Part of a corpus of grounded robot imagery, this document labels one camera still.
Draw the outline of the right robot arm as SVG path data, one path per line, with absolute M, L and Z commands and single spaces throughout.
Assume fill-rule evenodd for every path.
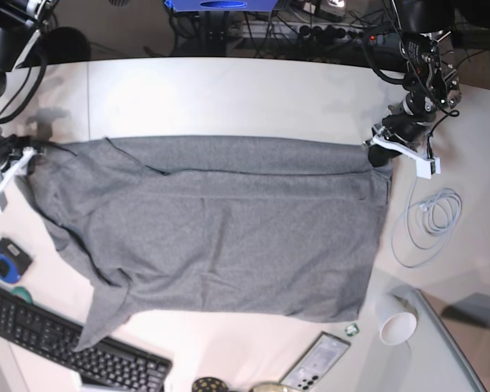
M 40 70 L 24 101 L 10 114 L 0 111 L 0 126 L 18 117 L 32 100 L 47 69 L 47 54 L 38 40 L 53 16 L 57 1 L 0 1 L 0 97 L 7 87 L 7 74 L 24 64 L 33 52 L 40 61 Z M 0 136 L 0 171 L 8 165 L 5 142 Z

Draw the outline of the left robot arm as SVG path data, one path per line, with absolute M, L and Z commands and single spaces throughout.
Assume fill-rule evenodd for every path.
M 443 57 L 442 45 L 450 42 L 455 9 L 451 1 L 392 1 L 388 20 L 366 31 L 361 44 L 367 64 L 384 82 L 400 86 L 407 95 L 372 127 L 366 140 L 367 157 L 373 167 L 384 167 L 399 155 L 425 162 L 434 173 L 431 144 L 436 128 L 447 118 L 456 118 L 461 101 L 456 67 Z M 393 78 L 382 71 L 373 54 L 373 40 L 385 33 L 397 37 L 398 55 L 406 72 Z

